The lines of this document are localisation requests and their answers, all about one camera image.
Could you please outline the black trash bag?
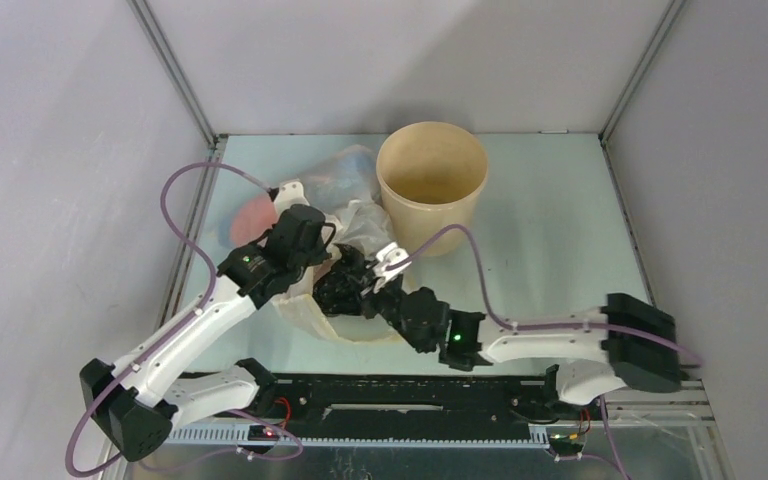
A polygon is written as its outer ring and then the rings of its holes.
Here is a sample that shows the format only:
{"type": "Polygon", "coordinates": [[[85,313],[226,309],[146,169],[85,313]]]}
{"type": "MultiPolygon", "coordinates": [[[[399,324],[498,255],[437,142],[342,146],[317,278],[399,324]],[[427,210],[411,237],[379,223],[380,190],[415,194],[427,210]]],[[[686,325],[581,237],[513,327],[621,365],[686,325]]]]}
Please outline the black trash bag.
{"type": "Polygon", "coordinates": [[[371,285],[372,262],[354,246],[336,247],[339,258],[315,282],[312,297],[326,317],[362,316],[364,292],[371,285]]]}

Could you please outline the clear plastic bag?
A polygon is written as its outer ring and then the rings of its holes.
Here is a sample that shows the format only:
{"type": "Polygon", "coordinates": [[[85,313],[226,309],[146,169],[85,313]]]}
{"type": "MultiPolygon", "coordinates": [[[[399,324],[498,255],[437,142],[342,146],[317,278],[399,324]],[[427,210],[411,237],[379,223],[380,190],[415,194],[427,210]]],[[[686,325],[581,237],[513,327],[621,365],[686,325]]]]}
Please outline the clear plastic bag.
{"type": "MultiPolygon", "coordinates": [[[[299,179],[310,206],[336,224],[335,244],[352,245],[368,258],[395,240],[391,221],[381,206],[381,190],[375,178],[372,151],[353,145],[314,166],[287,177],[281,183],[299,179]]],[[[242,246],[254,240],[277,220],[267,193],[246,201],[222,218],[218,242],[225,248],[242,246]]],[[[339,343],[375,344],[394,342],[397,333],[380,317],[322,314],[312,297],[313,286],[328,272],[334,260],[313,267],[287,294],[272,300],[283,321],[311,336],[339,343]]]]}

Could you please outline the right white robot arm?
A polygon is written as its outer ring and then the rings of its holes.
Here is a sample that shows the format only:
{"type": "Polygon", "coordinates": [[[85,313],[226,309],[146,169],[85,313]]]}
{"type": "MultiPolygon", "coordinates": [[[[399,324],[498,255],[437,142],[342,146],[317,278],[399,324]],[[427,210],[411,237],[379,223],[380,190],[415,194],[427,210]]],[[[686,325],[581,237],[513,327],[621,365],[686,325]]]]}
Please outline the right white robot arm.
{"type": "Polygon", "coordinates": [[[566,418],[598,397],[628,387],[674,393],[682,385],[675,322],[665,312],[625,293],[604,305],[552,320],[548,328],[503,327],[481,312],[456,310],[421,287],[404,289],[410,262],[395,243],[374,257],[341,244],[339,257],[313,286],[323,314],[380,318],[413,350],[470,372],[479,366],[551,359],[541,392],[545,411],[566,418]]]}

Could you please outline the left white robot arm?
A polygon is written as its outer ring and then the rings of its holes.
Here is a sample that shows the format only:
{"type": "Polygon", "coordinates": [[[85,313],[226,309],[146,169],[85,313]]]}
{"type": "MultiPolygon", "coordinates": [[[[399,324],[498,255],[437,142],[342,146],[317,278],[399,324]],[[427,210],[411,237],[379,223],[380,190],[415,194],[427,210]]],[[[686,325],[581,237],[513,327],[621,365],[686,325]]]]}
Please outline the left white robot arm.
{"type": "Polygon", "coordinates": [[[93,359],[83,366],[86,408],[122,457],[147,457],[183,421],[183,407],[168,391],[203,351],[328,259],[325,229],[336,228],[321,211],[289,207],[260,238],[214,267],[207,292],[169,324],[112,364],[93,359]]]}

